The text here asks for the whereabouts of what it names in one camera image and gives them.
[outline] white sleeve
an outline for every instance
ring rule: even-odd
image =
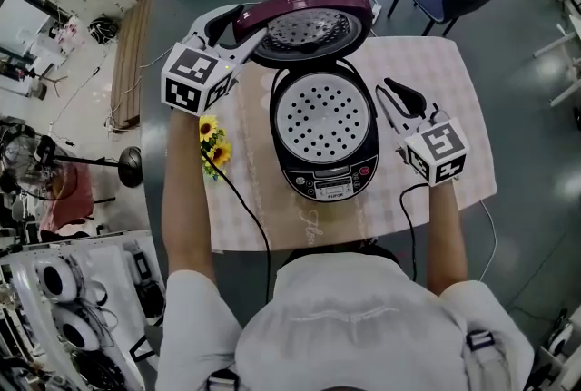
[[[466,320],[468,329],[485,329],[502,337],[511,376],[517,378],[518,389],[523,389],[533,366],[533,348],[488,286],[480,281],[464,281],[452,285],[440,297]]]
[[[167,280],[157,391],[194,391],[230,366],[241,327],[218,289],[201,273],[180,270]]]

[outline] black fan base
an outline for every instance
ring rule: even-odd
[[[136,146],[125,148],[119,157],[119,180],[127,188],[136,188],[143,182],[142,152]]]

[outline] gray floor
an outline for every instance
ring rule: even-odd
[[[218,5],[253,1],[260,0],[153,0],[144,60],[182,39],[196,15]],[[427,18],[409,0],[400,0],[390,21],[386,13],[391,0],[379,2],[384,6],[375,27],[379,35],[421,34]],[[558,22],[562,18],[556,0],[494,0],[459,20],[448,35],[476,87],[495,159],[498,194],[487,205],[496,223],[498,249],[485,281],[535,345],[560,307],[575,307],[581,300],[581,132],[571,114],[573,101],[548,107],[566,87],[564,56],[556,50],[538,60],[531,57],[559,37]],[[442,27],[432,31],[441,32]],[[145,188],[158,243],[168,116],[159,101],[160,68],[144,74],[142,94]],[[470,274],[477,278],[492,249],[492,232],[479,205],[462,212],[462,223]],[[382,237],[379,244],[398,254],[410,270],[408,232]],[[418,245],[423,282],[425,228],[419,229]],[[286,256],[275,254],[274,267]],[[228,253],[215,259],[221,293],[244,324],[263,301],[264,255]]]

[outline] sunflower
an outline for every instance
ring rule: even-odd
[[[218,131],[218,120],[215,115],[203,115],[200,117],[200,141],[209,141]]]
[[[212,149],[212,162],[214,162],[214,165],[216,167],[221,167],[226,163],[230,159],[231,151],[231,144],[223,139],[219,139]]]

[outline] control panel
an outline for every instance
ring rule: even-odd
[[[363,191],[375,174],[378,156],[325,171],[283,171],[289,185],[299,194],[319,202],[346,200]]]

